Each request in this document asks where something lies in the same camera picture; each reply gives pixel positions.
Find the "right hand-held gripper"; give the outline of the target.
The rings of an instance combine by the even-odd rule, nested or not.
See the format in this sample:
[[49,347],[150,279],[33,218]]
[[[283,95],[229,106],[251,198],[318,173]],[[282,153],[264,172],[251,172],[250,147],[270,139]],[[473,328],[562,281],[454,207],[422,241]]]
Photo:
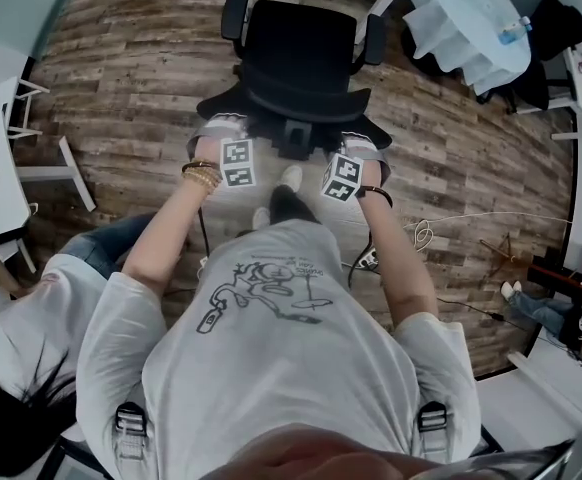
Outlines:
[[359,190],[361,179],[363,186],[382,188],[391,174],[382,151],[368,137],[355,133],[344,133],[327,159],[320,193],[333,201],[349,201]]

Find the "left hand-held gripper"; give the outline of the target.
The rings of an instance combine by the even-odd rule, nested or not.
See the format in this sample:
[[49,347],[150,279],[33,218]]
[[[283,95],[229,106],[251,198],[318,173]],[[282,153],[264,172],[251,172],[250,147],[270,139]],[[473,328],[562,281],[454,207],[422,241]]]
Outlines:
[[228,188],[256,185],[253,139],[248,136],[245,116],[216,114],[187,143],[190,160],[218,163]]

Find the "black office chair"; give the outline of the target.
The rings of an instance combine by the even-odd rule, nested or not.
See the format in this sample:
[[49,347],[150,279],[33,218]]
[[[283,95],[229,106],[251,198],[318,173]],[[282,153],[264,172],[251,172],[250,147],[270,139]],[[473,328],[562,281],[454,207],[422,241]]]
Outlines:
[[365,114],[371,91],[352,91],[351,77],[384,59],[386,27],[369,15],[361,53],[357,22],[326,8],[274,0],[226,0],[221,36],[232,42],[237,83],[200,102],[198,114],[247,117],[250,134],[272,141],[282,158],[305,161],[320,148],[339,150],[343,137],[367,138],[379,150],[390,135]]

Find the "person's left forearm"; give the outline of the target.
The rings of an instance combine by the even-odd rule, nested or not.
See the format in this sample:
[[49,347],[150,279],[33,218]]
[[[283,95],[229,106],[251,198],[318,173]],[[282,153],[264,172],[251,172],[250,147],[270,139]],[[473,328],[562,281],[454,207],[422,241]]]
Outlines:
[[194,159],[185,164],[178,187],[134,244],[122,272],[161,296],[170,283],[195,216],[220,181],[216,163]]

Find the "person's right forearm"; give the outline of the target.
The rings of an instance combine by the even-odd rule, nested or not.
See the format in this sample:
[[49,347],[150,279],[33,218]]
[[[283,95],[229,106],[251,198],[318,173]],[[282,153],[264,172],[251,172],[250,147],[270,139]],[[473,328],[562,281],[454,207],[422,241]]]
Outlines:
[[392,322],[427,313],[437,317],[432,278],[382,192],[366,190],[358,199],[372,235],[381,284]]

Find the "person's dark trousers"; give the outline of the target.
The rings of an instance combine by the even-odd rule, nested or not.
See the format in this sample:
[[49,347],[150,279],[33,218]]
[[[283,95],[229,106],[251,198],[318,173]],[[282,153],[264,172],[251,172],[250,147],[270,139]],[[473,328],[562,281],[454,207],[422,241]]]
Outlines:
[[288,220],[304,220],[319,224],[310,208],[288,185],[278,185],[269,202],[270,223],[272,225]]

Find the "round table with pale cloth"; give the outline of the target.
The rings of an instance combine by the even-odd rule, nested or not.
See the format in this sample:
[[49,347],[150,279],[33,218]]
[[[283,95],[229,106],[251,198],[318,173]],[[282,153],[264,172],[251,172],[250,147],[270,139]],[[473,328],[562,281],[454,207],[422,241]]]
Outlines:
[[431,55],[444,72],[460,71],[475,94],[506,85],[531,61],[527,36],[503,43],[501,34],[521,16],[510,0],[410,0],[404,16],[413,39],[412,58]]

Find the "clear water bottle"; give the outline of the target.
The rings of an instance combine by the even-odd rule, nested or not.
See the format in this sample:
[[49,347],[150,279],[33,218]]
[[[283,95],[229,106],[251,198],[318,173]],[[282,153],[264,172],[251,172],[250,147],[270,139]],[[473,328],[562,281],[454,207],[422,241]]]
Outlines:
[[498,35],[498,39],[503,45],[512,44],[520,40],[531,30],[532,25],[530,18],[528,16],[522,16],[515,22],[505,26]]

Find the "large white desk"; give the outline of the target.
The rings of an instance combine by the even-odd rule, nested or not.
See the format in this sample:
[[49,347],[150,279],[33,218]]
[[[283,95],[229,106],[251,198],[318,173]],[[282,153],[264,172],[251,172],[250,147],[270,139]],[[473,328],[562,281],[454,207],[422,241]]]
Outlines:
[[32,99],[48,92],[47,88],[18,77],[0,83],[0,260],[21,253],[31,272],[36,267],[24,244],[23,231],[37,212],[37,205],[27,200],[25,183],[70,180],[85,208],[89,212],[96,208],[66,138],[59,140],[62,165],[18,167],[15,163],[12,143],[41,134],[28,126]]

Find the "wooden stand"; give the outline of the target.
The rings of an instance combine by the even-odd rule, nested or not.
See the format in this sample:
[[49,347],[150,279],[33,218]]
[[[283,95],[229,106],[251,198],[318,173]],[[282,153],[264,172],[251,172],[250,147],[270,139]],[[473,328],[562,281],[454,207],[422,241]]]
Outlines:
[[527,269],[536,270],[536,271],[538,271],[546,276],[550,276],[554,279],[557,279],[562,284],[568,284],[568,285],[574,287],[575,289],[582,291],[582,282],[574,280],[572,277],[561,275],[561,274],[554,272],[552,270],[548,270],[544,267],[533,264],[532,262],[522,260],[522,259],[516,257],[515,255],[511,254],[510,252],[505,252],[504,250],[500,249],[499,247],[494,246],[493,244],[487,242],[484,239],[480,239],[479,243],[481,245],[485,246],[490,251],[499,255],[504,260],[504,262],[509,262],[509,263],[517,265],[519,267],[524,267]]

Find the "person in white t-shirt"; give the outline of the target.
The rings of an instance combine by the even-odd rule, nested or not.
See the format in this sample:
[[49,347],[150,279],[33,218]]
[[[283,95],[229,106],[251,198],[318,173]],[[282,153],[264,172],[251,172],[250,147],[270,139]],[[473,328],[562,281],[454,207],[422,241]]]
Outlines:
[[[385,331],[349,294],[333,234],[290,220],[218,248],[183,315],[113,274],[77,367],[77,420],[118,480],[199,480],[253,439],[311,426],[370,448],[423,456],[420,409],[443,403],[450,462],[480,439],[464,332],[419,313]],[[117,454],[115,413],[147,420],[141,461]]]

